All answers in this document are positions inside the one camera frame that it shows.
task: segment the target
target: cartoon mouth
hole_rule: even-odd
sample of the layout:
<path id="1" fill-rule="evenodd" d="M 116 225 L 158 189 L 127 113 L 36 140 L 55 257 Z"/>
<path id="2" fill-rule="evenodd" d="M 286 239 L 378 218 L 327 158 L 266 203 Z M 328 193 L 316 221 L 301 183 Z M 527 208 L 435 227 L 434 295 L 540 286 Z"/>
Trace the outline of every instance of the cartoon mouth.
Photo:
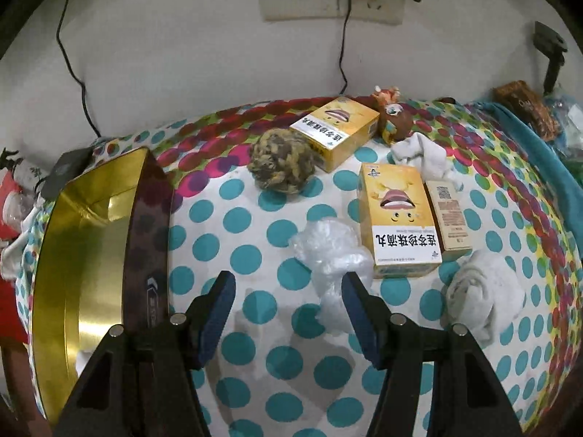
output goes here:
<path id="1" fill-rule="evenodd" d="M 324 113 L 326 113 L 327 115 L 330 115 L 332 118 L 336 118 L 336 120 L 338 120 L 339 122 L 344 122 L 344 123 L 348 123 L 348 120 L 351 117 L 350 113 L 348 113 L 340 108 L 336 108 L 334 110 L 326 110 Z"/>
<path id="2" fill-rule="evenodd" d="M 415 204 L 402 190 L 391 189 L 385 194 L 383 200 L 381 200 L 381 208 L 387 210 L 396 210 L 398 208 L 409 209 L 415 208 Z"/>

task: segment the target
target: crumpled plastic bag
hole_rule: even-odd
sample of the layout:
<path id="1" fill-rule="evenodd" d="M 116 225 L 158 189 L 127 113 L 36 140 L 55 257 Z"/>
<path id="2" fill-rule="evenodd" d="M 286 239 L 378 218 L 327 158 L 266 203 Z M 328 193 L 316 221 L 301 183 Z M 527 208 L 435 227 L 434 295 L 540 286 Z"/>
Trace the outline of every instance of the crumpled plastic bag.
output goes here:
<path id="1" fill-rule="evenodd" d="M 323 218 L 292 236 L 290 246 L 296 258 L 312 270 L 312 283 L 320 298 L 320 324 L 332 334 L 354 332 L 342 300 L 342 277 L 354 271 L 369 290 L 374 267 L 358 234 L 341 220 Z"/>

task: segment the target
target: red object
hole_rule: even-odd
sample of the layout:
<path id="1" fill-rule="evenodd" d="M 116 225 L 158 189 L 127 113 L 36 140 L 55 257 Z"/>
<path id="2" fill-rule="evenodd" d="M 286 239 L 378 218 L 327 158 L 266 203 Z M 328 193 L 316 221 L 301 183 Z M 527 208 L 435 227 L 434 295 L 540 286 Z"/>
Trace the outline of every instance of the red object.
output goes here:
<path id="1" fill-rule="evenodd" d="M 2 185 L 0 185 L 0 239 L 2 240 L 11 240 L 18 236 L 18 232 L 5 224 L 4 219 L 2 218 L 4 202 L 6 201 L 8 194 L 11 194 L 12 192 L 21 192 L 21 188 L 12 178 L 12 174 L 7 172 L 2 181 Z"/>
<path id="2" fill-rule="evenodd" d="M 16 312 L 16 296 L 12 283 L 0 278 L 0 337 L 28 343 L 28 335 Z"/>

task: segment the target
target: black cable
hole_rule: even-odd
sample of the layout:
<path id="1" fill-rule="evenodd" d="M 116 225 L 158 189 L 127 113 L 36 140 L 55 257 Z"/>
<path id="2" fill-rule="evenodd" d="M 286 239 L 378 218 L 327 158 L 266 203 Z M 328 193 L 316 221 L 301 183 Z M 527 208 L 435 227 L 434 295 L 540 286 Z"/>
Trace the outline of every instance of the black cable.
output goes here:
<path id="1" fill-rule="evenodd" d="M 352 0 L 348 0 L 348 9 L 346 10 L 346 18 L 344 18 L 344 26 L 342 27 L 342 45 L 340 45 L 340 58 L 338 59 L 338 67 L 340 67 L 340 73 L 342 74 L 342 78 L 344 80 L 344 86 L 342 87 L 342 90 L 340 90 L 340 95 L 344 95 L 346 87 L 348 87 L 348 79 L 346 78 L 346 74 L 342 68 L 342 61 L 344 60 L 344 47 L 346 43 L 346 26 L 348 25 L 348 19 L 351 17 L 351 12 Z"/>
<path id="2" fill-rule="evenodd" d="M 63 54 L 63 58 L 65 59 L 65 63 L 67 64 L 67 69 L 69 70 L 69 74 L 75 82 L 79 84 L 81 87 L 81 103 L 83 104 L 83 112 L 85 113 L 85 118 L 87 118 L 87 122 L 91 129 L 95 132 L 98 138 L 101 137 L 101 133 L 91 120 L 89 116 L 89 111 L 87 110 L 87 88 L 85 87 L 85 83 L 75 75 L 73 72 L 73 68 L 71 67 L 71 62 L 69 61 L 69 57 L 67 56 L 67 52 L 65 51 L 65 46 L 63 46 L 62 41 L 60 40 L 60 28 L 63 26 L 63 20 L 65 20 L 65 13 L 67 11 L 67 6 L 69 5 L 69 0 L 65 0 L 65 6 L 63 6 L 63 12 L 60 14 L 59 26 L 56 28 L 56 43 L 59 45 L 60 52 Z"/>

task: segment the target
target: open tin box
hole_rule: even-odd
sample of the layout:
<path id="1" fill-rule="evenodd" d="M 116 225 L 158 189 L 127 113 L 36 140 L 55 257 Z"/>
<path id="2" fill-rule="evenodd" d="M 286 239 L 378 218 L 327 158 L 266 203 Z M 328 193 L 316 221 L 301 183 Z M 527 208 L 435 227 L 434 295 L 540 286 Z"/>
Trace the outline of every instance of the open tin box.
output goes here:
<path id="1" fill-rule="evenodd" d="M 77 381 L 79 351 L 117 323 L 128 331 L 168 315 L 168 225 L 173 188 L 140 148 L 70 181 L 39 255 L 32 346 L 40 397 L 54 424 Z"/>

